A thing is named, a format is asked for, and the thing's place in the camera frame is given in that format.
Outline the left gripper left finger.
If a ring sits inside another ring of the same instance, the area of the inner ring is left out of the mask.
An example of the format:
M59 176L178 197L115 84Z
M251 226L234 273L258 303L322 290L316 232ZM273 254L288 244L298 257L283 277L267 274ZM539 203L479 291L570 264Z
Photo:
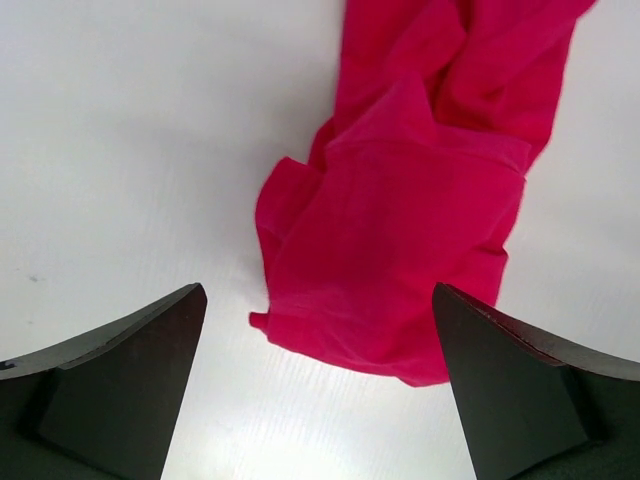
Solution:
M1 363L4 479L158 479L205 319L190 284Z

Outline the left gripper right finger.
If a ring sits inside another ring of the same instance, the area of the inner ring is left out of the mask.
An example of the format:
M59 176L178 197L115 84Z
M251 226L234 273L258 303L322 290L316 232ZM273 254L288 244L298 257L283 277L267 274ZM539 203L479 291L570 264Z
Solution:
M450 285L435 287L432 305L477 478L638 478L638 363Z

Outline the magenta t shirt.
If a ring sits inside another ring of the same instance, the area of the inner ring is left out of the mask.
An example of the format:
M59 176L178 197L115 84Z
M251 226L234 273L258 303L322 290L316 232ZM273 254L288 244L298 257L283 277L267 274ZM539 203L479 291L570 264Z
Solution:
M587 1L349 1L331 117L256 204L282 348L447 381L431 298L494 304L525 177L551 136Z

